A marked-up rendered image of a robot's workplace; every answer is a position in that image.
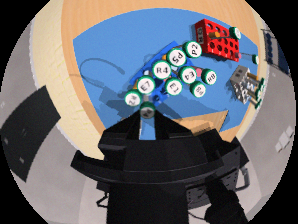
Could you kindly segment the blue bench mat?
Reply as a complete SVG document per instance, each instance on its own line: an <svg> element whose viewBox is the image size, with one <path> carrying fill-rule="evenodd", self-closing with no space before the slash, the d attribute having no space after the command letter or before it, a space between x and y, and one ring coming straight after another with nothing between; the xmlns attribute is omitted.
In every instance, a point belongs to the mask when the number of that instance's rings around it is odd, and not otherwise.
<svg viewBox="0 0 298 224"><path fill-rule="evenodd" d="M108 18L75 37L74 53L78 69L104 127L107 129L134 114L143 103L131 107L124 101L133 76L160 50L175 41L182 45L196 41L195 23L208 19L229 29L230 25L211 16L177 8L148 8L126 12ZM194 97L183 85L182 92L171 96L155 109L170 119L193 117L227 111L219 132L239 126L249 107L236 97L230 81L239 65L248 67L257 76L258 65L248 60L230 61L203 53L189 58L194 66L216 72L217 80L206 86L205 94Z"/></svg>

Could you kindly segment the white tube cap with printed label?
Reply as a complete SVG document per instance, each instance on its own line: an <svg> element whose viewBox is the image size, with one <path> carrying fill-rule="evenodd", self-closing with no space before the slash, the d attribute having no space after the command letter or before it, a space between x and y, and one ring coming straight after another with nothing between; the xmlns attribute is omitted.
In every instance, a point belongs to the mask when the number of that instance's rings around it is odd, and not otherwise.
<svg viewBox="0 0 298 224"><path fill-rule="evenodd" d="M206 86L198 80L196 80L192 84L185 84L185 85L189 88L191 94L196 98L202 97L206 92Z"/></svg>

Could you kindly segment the red tube rack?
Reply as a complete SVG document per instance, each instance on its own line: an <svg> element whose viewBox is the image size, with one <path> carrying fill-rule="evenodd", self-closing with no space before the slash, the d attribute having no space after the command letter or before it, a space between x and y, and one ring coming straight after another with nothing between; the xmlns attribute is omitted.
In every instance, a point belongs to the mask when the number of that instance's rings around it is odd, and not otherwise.
<svg viewBox="0 0 298 224"><path fill-rule="evenodd" d="M207 24L209 26L207 26ZM217 29L216 29L216 28ZM209 33L215 31L227 30L227 28L207 19L202 19L195 23L196 40L200 44L203 53L212 54L239 62L239 58L235 57L235 53L239 52L239 42L234 39L211 39ZM224 41L225 40L225 41ZM236 41L236 42L235 42ZM209 46L210 44L210 46ZM231 45L230 45L231 44ZM212 49L211 49L212 48ZM220 50L219 50L220 49ZM226 52L224 52L226 50ZM230 55L231 51L231 55ZM210 52L210 53L209 53Z"/></svg>

